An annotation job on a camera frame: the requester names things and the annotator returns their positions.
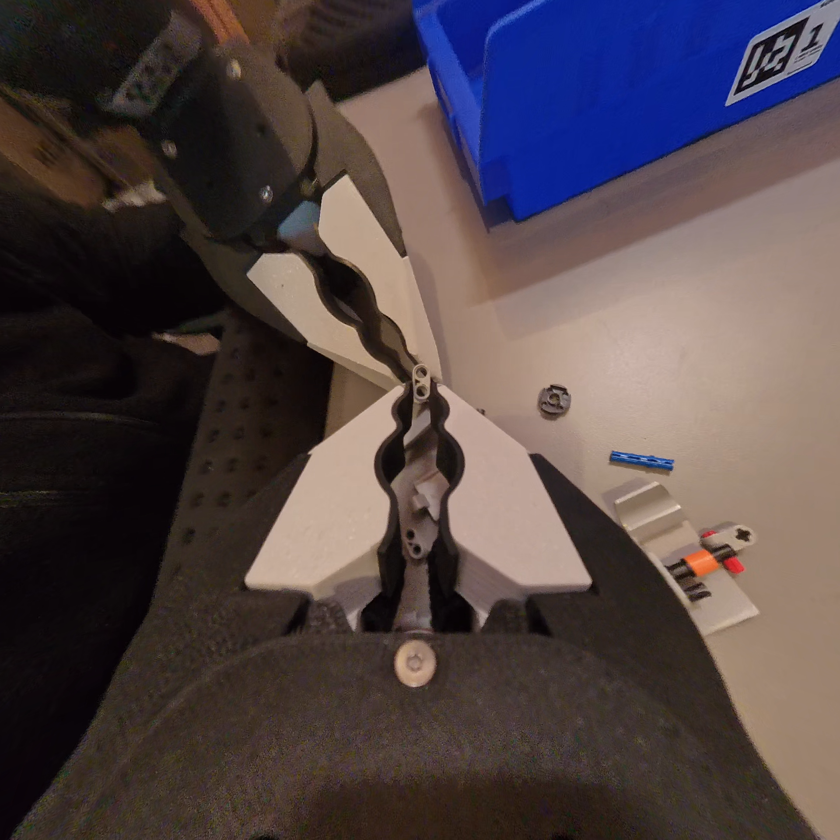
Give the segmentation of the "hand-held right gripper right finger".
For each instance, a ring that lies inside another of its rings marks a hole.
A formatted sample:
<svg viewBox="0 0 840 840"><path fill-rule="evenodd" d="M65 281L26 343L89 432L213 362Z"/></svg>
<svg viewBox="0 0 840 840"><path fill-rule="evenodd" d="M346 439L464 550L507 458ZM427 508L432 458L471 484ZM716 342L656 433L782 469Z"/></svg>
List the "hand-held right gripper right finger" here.
<svg viewBox="0 0 840 840"><path fill-rule="evenodd" d="M444 385L428 404L446 483L433 548L444 600L465 603L478 629L499 602L589 591L592 576L528 450Z"/></svg>

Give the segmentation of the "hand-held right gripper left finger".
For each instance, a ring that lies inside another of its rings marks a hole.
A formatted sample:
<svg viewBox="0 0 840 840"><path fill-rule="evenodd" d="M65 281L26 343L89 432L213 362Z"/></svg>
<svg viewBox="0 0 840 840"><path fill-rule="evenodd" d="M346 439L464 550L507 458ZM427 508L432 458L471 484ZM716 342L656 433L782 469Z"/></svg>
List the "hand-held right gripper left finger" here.
<svg viewBox="0 0 840 840"><path fill-rule="evenodd" d="M295 592L343 609L353 630L383 591L378 551L392 502L375 457L397 430L399 385L309 453L290 495L246 573L257 592Z"/></svg>

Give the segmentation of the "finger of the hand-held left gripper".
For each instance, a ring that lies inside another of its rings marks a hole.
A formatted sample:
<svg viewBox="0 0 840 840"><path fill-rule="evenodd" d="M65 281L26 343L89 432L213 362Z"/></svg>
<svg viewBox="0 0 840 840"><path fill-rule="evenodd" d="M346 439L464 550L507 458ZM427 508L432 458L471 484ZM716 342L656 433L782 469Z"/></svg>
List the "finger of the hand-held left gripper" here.
<svg viewBox="0 0 840 840"><path fill-rule="evenodd" d="M311 350L387 391L409 382L402 335L386 327L371 284L346 261L268 253L247 277Z"/></svg>
<svg viewBox="0 0 840 840"><path fill-rule="evenodd" d="M426 366L438 383L443 372L438 347L413 267L374 216L349 175L322 195L318 233L331 257L355 269L371 288L382 325L392 325L412 362Z"/></svg>

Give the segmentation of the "blue parts bin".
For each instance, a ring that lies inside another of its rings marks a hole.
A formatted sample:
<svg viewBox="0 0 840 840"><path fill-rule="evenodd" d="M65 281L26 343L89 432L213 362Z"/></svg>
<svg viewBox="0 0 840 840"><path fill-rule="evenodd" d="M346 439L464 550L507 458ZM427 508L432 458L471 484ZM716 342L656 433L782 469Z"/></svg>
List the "blue parts bin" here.
<svg viewBox="0 0 840 840"><path fill-rule="evenodd" d="M839 74L838 1L412 7L476 194L517 221Z"/></svg>

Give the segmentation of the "person's left forearm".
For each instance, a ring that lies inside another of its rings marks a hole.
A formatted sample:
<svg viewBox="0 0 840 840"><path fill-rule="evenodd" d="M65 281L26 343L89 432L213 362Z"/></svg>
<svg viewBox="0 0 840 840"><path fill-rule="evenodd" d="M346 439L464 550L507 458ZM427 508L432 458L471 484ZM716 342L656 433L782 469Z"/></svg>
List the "person's left forearm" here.
<svg viewBox="0 0 840 840"><path fill-rule="evenodd" d="M2 172L3 317L69 309L112 334L139 337L227 305L170 204L84 208Z"/></svg>

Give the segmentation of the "grey curved panel piece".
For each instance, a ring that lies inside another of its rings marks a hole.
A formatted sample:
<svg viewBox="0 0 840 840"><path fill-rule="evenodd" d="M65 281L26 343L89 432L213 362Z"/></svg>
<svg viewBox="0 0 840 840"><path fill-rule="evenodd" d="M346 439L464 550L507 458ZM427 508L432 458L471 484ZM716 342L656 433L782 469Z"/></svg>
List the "grey curved panel piece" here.
<svg viewBox="0 0 840 840"><path fill-rule="evenodd" d="M429 412L414 418L403 438L404 467L392 482L402 530L437 522L448 481L437 466L438 436Z"/></svg>

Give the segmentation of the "black dimpled foam pad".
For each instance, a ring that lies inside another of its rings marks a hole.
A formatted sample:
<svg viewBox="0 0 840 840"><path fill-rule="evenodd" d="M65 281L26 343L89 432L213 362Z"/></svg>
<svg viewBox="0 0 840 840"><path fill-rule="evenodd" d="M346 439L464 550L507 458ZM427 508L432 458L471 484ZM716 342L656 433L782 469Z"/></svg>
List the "black dimpled foam pad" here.
<svg viewBox="0 0 840 840"><path fill-rule="evenodd" d="M342 102L424 66L411 1L279 2L276 61L301 89Z"/></svg>
<svg viewBox="0 0 840 840"><path fill-rule="evenodd" d="M250 624L286 631L316 599L251 591L245 575L323 440L332 363L241 311L225 314L223 328L150 610L130 648L149 669L210 658L207 650L243 641Z"/></svg>

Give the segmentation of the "grey orange block assembly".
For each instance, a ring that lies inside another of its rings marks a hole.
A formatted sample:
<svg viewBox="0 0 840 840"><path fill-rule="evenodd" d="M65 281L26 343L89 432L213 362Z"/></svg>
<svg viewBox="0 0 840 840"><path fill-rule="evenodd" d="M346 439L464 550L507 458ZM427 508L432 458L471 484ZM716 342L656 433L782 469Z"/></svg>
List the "grey orange block assembly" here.
<svg viewBox="0 0 840 840"><path fill-rule="evenodd" d="M755 528L736 521L696 528L665 485L650 479L629 480L608 490L604 500L703 637L760 615L739 584L742 555L758 540Z"/></svg>

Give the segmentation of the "cardboard box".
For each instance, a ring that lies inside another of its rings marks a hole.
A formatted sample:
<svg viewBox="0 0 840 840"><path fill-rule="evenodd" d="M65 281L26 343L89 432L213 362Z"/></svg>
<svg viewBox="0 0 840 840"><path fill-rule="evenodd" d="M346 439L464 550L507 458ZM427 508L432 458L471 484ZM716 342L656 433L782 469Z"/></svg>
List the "cardboard box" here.
<svg viewBox="0 0 840 840"><path fill-rule="evenodd" d="M129 184L105 161L1 100L2 186L90 208Z"/></svg>

